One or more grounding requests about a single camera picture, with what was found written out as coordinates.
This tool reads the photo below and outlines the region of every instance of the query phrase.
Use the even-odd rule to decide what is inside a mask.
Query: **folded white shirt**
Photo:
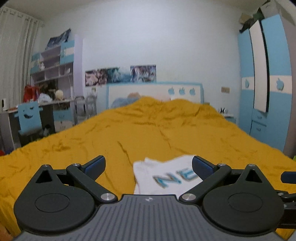
[[[194,155],[181,156],[167,162],[145,158],[135,162],[133,171],[137,181],[134,194],[169,195],[177,198],[202,182],[192,170]]]

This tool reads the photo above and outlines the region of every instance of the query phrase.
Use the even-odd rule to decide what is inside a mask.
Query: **poster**
[[[85,72],[85,86],[156,82],[156,65],[94,69]]]
[[[156,65],[131,66],[131,82],[156,82]]]

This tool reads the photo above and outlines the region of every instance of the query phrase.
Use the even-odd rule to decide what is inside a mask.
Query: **white curtain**
[[[29,15],[0,8],[0,101],[6,98],[9,107],[22,103],[24,87],[30,84],[32,51],[39,24],[39,20]]]

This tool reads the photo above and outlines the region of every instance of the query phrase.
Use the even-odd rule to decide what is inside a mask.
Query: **wall outlet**
[[[222,87],[222,88],[221,88],[221,92],[222,92],[222,93],[228,93],[228,94],[229,94],[229,92],[230,92],[230,88],[229,88],[229,87]]]

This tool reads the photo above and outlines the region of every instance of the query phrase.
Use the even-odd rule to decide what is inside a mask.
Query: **headboard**
[[[110,84],[107,90],[107,109],[117,98],[127,98],[130,93],[156,99],[187,99],[193,103],[204,103],[203,88],[200,83],[133,83]]]

